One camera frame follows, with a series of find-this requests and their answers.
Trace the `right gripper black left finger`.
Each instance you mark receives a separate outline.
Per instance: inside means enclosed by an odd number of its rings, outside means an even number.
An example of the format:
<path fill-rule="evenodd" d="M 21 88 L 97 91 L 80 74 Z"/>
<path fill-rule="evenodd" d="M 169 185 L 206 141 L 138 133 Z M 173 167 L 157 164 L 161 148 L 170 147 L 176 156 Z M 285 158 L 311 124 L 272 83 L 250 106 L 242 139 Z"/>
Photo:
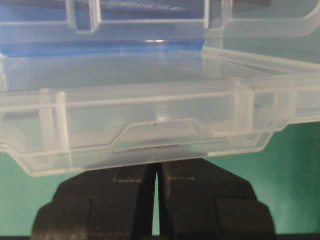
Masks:
<path fill-rule="evenodd" d="M 87 171 L 62 182 L 37 213 L 33 237 L 150 237 L 157 169 Z"/>

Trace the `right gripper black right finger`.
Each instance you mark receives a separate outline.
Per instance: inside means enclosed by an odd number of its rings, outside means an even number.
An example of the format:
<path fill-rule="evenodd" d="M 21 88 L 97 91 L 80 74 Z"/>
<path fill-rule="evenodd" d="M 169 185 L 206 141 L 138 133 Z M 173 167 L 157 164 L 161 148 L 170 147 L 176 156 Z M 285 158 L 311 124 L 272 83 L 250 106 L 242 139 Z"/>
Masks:
<path fill-rule="evenodd" d="M 269 207 L 247 180 L 204 159 L 160 164 L 160 234 L 168 237 L 274 237 Z"/>

